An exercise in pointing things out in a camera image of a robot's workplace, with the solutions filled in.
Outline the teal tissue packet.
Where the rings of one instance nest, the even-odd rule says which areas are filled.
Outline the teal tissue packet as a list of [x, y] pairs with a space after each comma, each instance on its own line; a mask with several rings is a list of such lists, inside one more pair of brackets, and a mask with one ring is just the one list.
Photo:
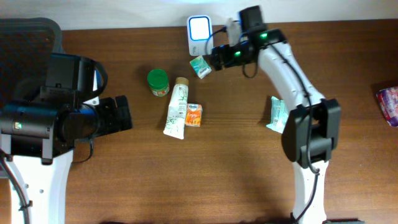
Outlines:
[[202, 55], [191, 60], [190, 65], [200, 79], [205, 78], [212, 71]]

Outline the green lidded jar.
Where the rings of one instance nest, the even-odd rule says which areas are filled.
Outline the green lidded jar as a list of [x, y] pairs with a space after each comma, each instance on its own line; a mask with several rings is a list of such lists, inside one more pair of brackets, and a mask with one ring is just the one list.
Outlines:
[[170, 90], [169, 78], [162, 69], [153, 69], [147, 75], [147, 82], [155, 96], [165, 96]]

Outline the white tube with tan cap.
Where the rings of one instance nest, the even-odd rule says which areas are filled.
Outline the white tube with tan cap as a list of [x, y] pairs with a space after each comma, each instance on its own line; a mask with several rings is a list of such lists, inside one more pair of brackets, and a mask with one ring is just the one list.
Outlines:
[[184, 77], [176, 78], [168, 107], [164, 134], [177, 139], [184, 139], [188, 84], [188, 79]]

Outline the purple tissue pack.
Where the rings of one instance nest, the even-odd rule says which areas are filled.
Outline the purple tissue pack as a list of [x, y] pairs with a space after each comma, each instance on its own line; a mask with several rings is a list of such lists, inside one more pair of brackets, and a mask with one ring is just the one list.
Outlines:
[[380, 90], [376, 97], [389, 126], [397, 127], [397, 86]]

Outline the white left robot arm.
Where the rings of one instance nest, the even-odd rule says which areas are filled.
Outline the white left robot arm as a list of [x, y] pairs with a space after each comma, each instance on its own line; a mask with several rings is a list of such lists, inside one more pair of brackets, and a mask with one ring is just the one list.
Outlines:
[[1, 167], [11, 184], [13, 223], [63, 223], [77, 141], [133, 127], [127, 98], [102, 98], [101, 63], [52, 54], [43, 84], [1, 110]]

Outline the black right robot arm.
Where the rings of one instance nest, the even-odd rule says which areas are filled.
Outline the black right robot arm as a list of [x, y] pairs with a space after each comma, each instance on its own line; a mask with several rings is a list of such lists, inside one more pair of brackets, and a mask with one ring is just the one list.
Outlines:
[[245, 8], [238, 16], [241, 30], [232, 37], [234, 43], [213, 47], [210, 65], [222, 70], [255, 63], [269, 77], [289, 113], [281, 141], [294, 169], [292, 223], [326, 223], [325, 174], [338, 144], [341, 107], [312, 85], [285, 35], [268, 28], [259, 6]]

